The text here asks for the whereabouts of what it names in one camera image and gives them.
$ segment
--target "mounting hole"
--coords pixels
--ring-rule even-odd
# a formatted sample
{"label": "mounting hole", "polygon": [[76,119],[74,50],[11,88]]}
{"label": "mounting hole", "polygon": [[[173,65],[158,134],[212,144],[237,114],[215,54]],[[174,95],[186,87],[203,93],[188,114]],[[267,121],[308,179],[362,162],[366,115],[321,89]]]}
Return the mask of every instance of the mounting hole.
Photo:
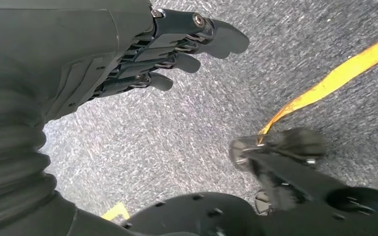
{"label": "mounting hole", "polygon": [[214,218],[214,217],[220,216],[222,214],[223,214],[223,211],[221,211],[218,208],[215,208],[212,211],[210,211],[207,215],[208,215],[209,218]]}
{"label": "mounting hole", "polygon": [[166,204],[165,202],[159,202],[155,206],[156,207],[161,207],[161,206],[164,206],[165,204]]}
{"label": "mounting hole", "polygon": [[345,216],[340,215],[340,214],[334,214],[334,215],[333,215],[333,218],[334,218],[335,220],[345,220]]}
{"label": "mounting hole", "polygon": [[193,200],[198,201],[198,200],[200,200],[202,198],[204,198],[204,196],[202,194],[198,194],[198,195],[196,195],[196,196],[193,197]]}
{"label": "mounting hole", "polygon": [[127,230],[129,230],[131,227],[132,227],[132,224],[131,223],[126,223],[125,225],[123,225],[122,227],[126,228]]}

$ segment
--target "gray carpet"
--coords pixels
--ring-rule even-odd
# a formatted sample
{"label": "gray carpet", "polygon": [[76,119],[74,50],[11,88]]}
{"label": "gray carpet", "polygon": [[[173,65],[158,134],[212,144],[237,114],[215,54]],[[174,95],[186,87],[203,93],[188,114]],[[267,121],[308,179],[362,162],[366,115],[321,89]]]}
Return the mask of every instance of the gray carpet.
{"label": "gray carpet", "polygon": [[[165,71],[175,86],[96,99],[50,122],[43,152],[58,190],[102,215],[117,202],[130,214],[179,194],[230,193],[251,201],[259,186],[234,169],[228,143],[252,135],[287,101],[378,41],[378,0],[157,0],[232,23],[248,51],[200,55],[196,74]],[[378,188],[378,66],[272,131],[308,126],[323,133],[319,170]]]}

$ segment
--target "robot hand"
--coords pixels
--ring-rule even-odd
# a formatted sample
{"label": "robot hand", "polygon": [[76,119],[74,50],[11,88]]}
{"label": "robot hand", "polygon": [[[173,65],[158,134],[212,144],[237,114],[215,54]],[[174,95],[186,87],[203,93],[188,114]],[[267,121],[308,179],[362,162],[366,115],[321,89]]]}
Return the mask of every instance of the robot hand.
{"label": "robot hand", "polygon": [[0,0],[0,236],[136,235],[54,190],[44,124],[96,97],[168,90],[158,68],[194,73],[189,54],[222,59],[248,43],[227,23],[147,0]]}

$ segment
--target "metal bolt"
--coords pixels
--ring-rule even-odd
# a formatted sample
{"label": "metal bolt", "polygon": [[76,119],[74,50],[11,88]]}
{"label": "metal bolt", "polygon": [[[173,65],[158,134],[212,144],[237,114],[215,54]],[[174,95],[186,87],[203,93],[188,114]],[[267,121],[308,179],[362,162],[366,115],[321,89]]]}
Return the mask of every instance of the metal bolt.
{"label": "metal bolt", "polygon": [[193,22],[197,27],[204,27],[204,18],[199,13],[193,14]]}
{"label": "metal bolt", "polygon": [[154,18],[161,18],[163,17],[163,13],[161,13],[161,11],[159,10],[151,10],[151,15],[154,17]]}
{"label": "metal bolt", "polygon": [[316,164],[316,159],[308,158],[308,159],[306,159],[306,163],[310,166],[314,166]]}

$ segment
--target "yellow strap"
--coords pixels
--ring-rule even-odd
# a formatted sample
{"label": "yellow strap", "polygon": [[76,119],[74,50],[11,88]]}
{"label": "yellow strap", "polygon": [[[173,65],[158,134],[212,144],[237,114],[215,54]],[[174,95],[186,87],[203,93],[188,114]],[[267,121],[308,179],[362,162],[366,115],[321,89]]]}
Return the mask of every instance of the yellow strap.
{"label": "yellow strap", "polygon": [[322,81],[285,105],[259,132],[266,134],[279,119],[328,96],[378,63],[378,43],[336,67]]}
{"label": "yellow strap", "polygon": [[116,204],[108,212],[103,214],[102,218],[105,220],[113,220],[115,217],[122,215],[125,220],[129,219],[128,211],[126,210],[123,203]]}

